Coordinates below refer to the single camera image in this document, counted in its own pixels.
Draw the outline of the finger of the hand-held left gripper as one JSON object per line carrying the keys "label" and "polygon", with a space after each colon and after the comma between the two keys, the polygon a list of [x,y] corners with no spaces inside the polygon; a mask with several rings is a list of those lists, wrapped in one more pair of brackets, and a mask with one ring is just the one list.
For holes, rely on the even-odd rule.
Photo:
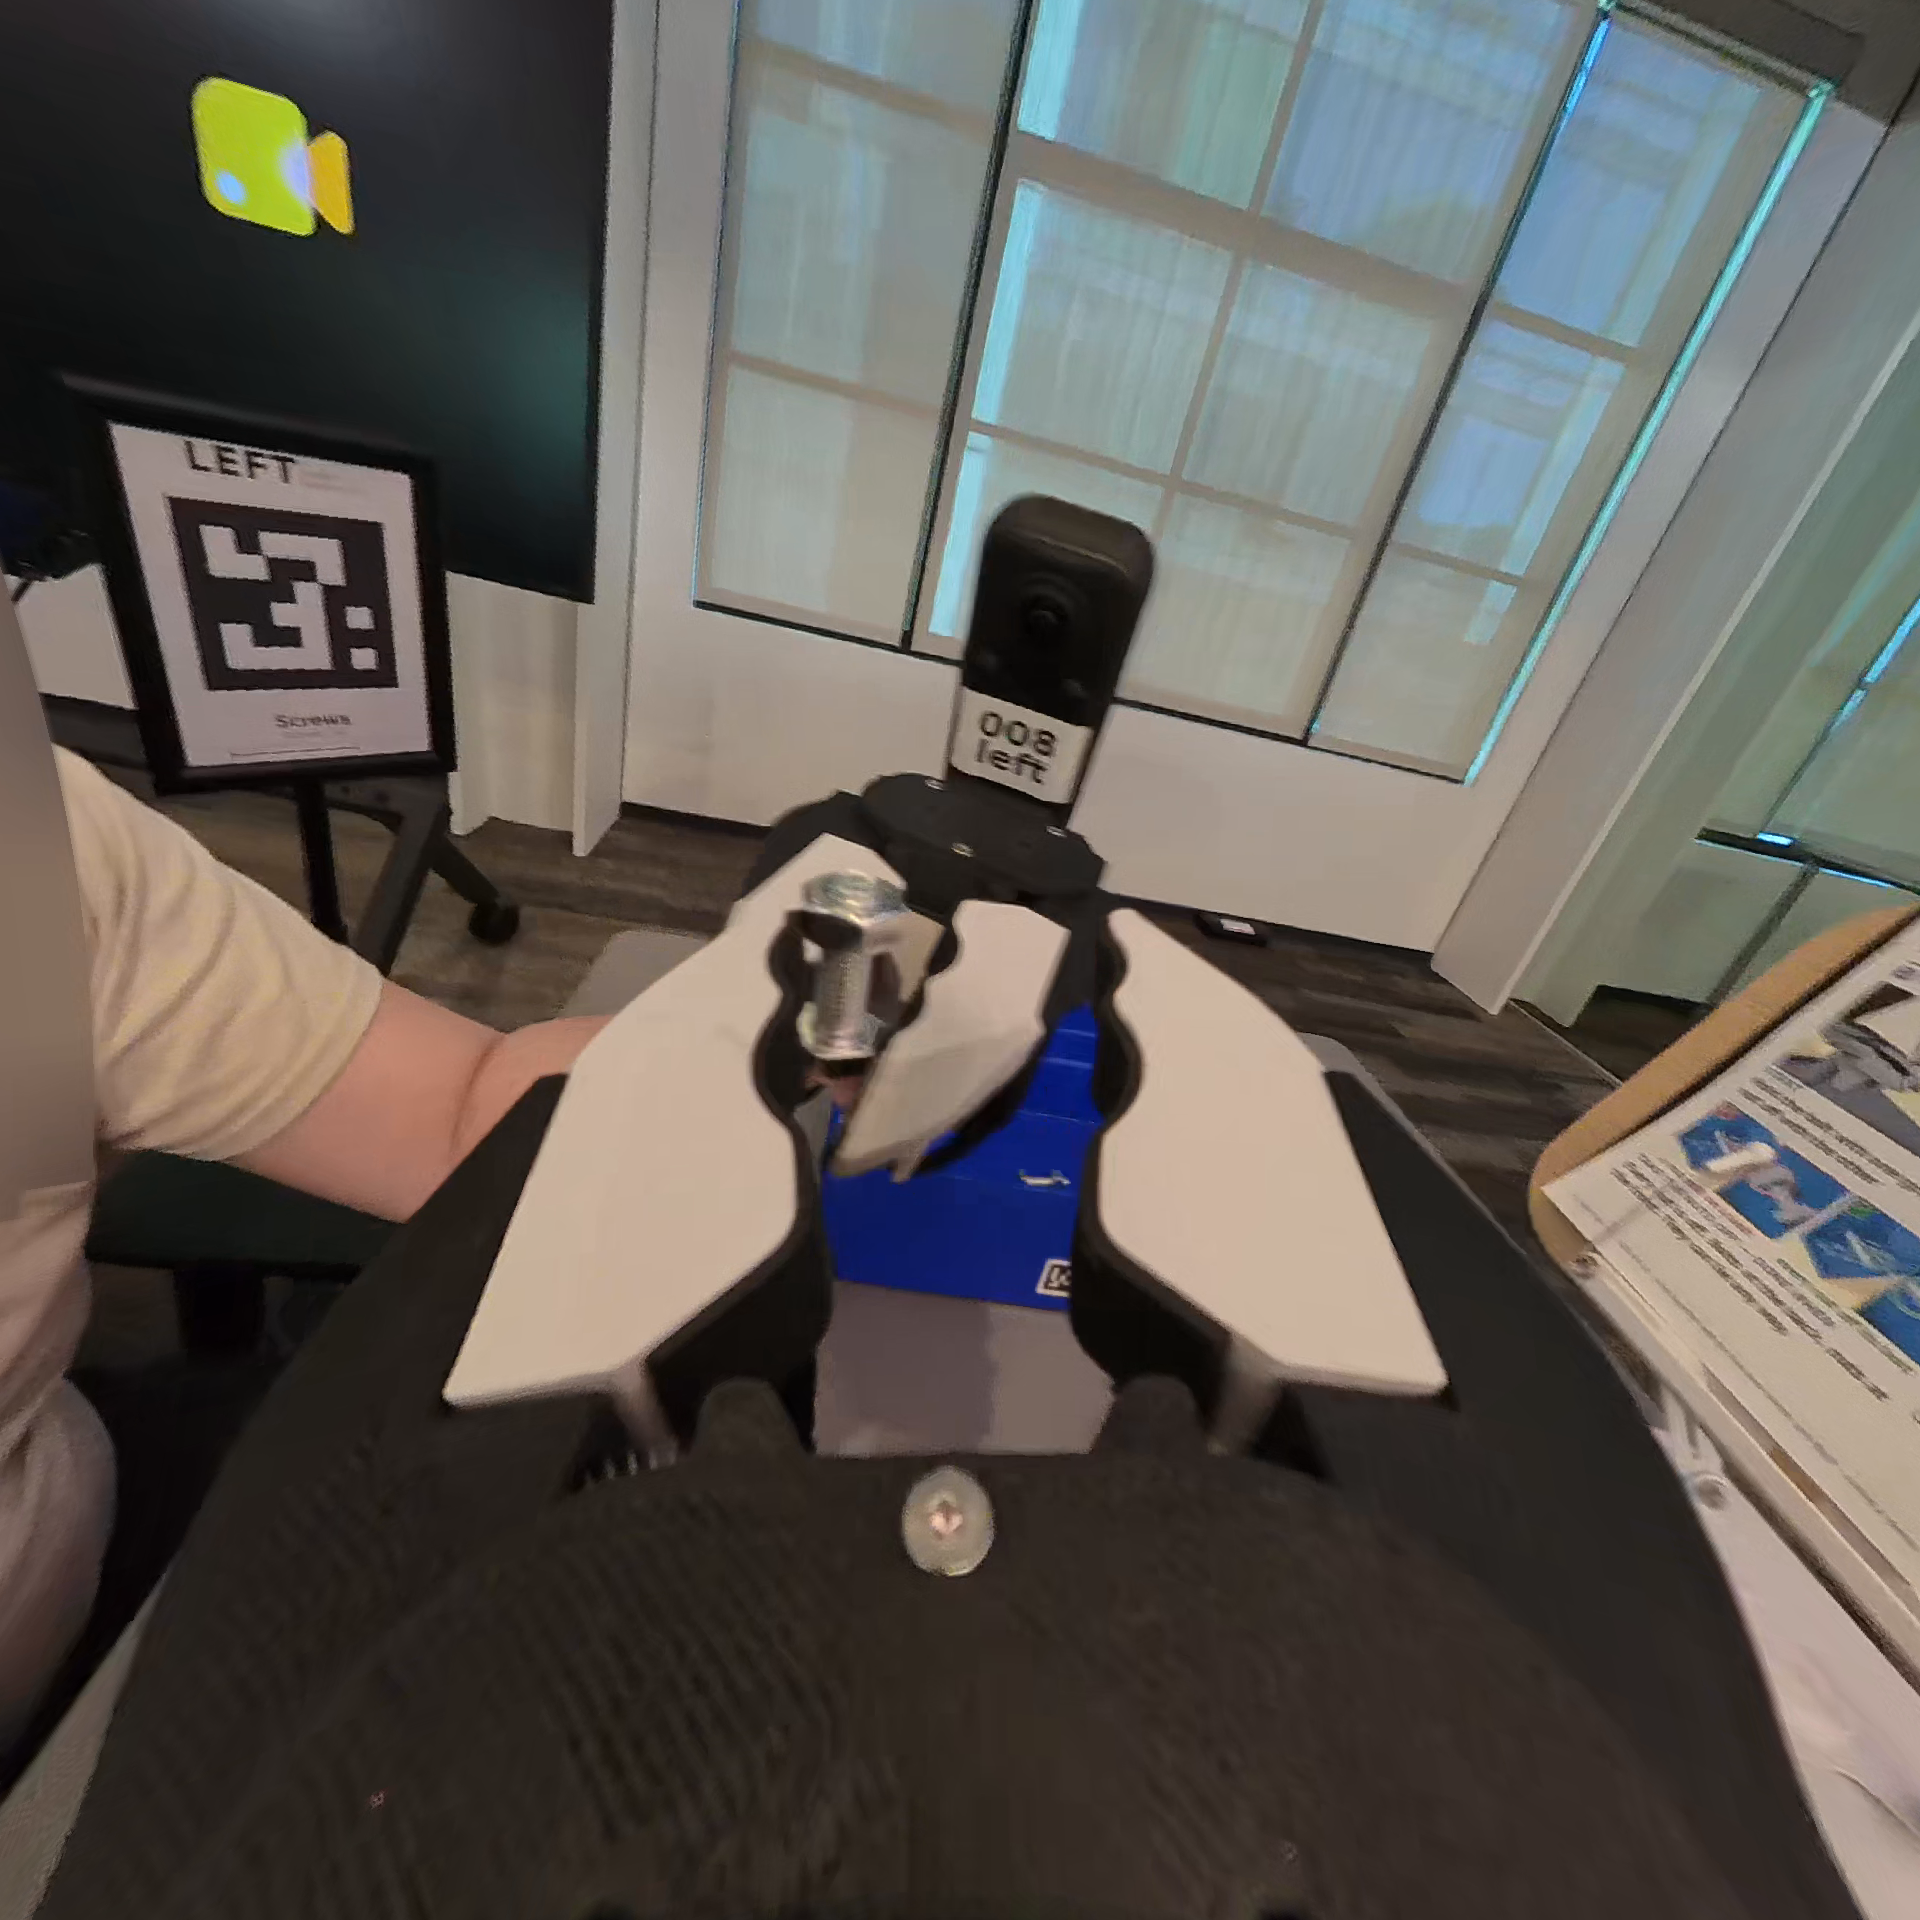
{"label": "finger of the hand-held left gripper", "polygon": [[927,973],[920,1012],[886,1042],[840,1131],[828,1159],[837,1176],[910,1179],[1043,1042],[1068,923],[1030,904],[965,899],[951,926],[954,957]]}

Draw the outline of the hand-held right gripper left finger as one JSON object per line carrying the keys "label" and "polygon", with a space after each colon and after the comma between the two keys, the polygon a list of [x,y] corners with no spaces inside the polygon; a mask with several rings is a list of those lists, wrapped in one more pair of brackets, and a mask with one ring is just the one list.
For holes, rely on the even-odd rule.
{"label": "hand-held right gripper left finger", "polygon": [[570,995],[604,1018],[568,1070],[442,1399],[601,1394],[648,1456],[707,1393],[766,1382],[816,1441],[828,1256],[816,1142],[765,1093],[792,1040],[775,947],[797,888],[756,888],[710,938],[611,936]]}

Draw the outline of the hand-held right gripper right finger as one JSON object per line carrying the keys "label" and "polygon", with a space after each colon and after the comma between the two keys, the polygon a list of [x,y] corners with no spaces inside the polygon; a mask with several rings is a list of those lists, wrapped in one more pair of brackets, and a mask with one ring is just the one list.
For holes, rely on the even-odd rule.
{"label": "hand-held right gripper right finger", "polygon": [[1137,908],[1106,916],[1092,1012],[1074,1342],[1112,1406],[1167,1382],[1230,1455],[1299,1393],[1444,1406],[1450,1367],[1308,1042]]}

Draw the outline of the steel bolt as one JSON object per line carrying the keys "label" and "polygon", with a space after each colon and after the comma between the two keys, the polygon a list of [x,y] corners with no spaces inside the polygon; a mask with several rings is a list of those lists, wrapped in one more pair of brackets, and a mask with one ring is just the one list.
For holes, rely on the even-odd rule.
{"label": "steel bolt", "polygon": [[903,1021],[904,950],[913,933],[909,897],[899,922],[869,933],[809,922],[797,908],[790,912],[790,926],[809,970],[796,1031],[813,1062],[813,1076],[826,1087],[861,1079]]}

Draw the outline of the blue plastic bin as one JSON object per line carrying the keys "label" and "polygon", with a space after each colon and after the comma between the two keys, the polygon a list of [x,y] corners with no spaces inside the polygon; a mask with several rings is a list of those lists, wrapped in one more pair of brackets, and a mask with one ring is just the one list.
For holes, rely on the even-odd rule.
{"label": "blue plastic bin", "polygon": [[840,1280],[978,1304],[1062,1313],[1079,1181],[1096,1136],[1089,1002],[1050,1035],[1013,1117],[971,1152],[896,1184],[886,1169],[824,1172]]}

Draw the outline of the person's left forearm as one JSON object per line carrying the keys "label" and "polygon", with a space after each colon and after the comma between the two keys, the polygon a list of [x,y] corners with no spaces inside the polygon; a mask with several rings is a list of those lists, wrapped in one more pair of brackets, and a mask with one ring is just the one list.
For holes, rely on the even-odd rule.
{"label": "person's left forearm", "polygon": [[398,983],[315,1117],[335,1196],[379,1217],[411,1217],[520,1097],[568,1074],[604,1015],[497,1031]]}

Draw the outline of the instruction sheet on stand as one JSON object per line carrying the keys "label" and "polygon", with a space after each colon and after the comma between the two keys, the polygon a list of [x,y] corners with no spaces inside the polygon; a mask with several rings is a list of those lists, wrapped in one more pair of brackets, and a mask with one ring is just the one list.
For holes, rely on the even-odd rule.
{"label": "instruction sheet on stand", "polygon": [[1721,1070],[1742,1066],[1788,1018],[1914,922],[1914,904],[1880,908],[1788,953],[1550,1138],[1528,1181],[1528,1210],[1540,1212],[1556,1179],[1663,1117]]}

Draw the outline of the dark desk chair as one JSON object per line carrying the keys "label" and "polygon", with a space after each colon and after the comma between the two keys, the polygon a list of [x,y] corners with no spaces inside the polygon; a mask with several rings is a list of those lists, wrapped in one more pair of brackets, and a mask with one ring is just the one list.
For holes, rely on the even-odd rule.
{"label": "dark desk chair", "polygon": [[267,1335],[267,1282],[352,1282],[394,1227],[236,1163],[170,1152],[121,1159],[93,1198],[93,1265],[167,1273],[188,1356],[252,1356]]}

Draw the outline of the black wheeled sign stand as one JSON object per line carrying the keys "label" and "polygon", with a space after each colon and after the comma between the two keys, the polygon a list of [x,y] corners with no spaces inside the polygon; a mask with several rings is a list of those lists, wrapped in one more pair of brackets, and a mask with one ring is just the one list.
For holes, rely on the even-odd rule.
{"label": "black wheeled sign stand", "polygon": [[[384,774],[372,781],[293,781],[303,876],[311,922],[389,974],[398,964],[425,878],[438,876],[469,904],[469,936],[486,947],[515,940],[520,902],[453,843],[448,781]],[[389,830],[389,850],[349,922],[332,847],[332,815],[346,811]]]}

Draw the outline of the printed instruction sheet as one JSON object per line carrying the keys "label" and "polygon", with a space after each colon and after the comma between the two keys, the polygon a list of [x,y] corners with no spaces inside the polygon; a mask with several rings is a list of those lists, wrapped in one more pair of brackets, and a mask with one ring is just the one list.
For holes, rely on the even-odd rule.
{"label": "printed instruction sheet", "polygon": [[1532,1229],[1917,1666],[1917,923],[1546,1190]]}

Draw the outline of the framed black-white marker sign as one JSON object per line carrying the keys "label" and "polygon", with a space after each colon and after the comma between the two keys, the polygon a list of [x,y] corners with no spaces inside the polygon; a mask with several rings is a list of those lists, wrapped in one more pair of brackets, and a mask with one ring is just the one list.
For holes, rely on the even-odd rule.
{"label": "framed black-white marker sign", "polygon": [[456,770],[431,460],[114,381],[60,389],[162,790]]}

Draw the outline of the dark wall screen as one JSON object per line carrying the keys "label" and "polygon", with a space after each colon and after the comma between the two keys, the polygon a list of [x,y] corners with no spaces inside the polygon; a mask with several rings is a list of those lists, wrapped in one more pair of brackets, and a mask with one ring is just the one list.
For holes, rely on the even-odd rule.
{"label": "dark wall screen", "polygon": [[428,457],[452,572],[583,602],[608,2],[7,2],[4,481],[61,374]]}

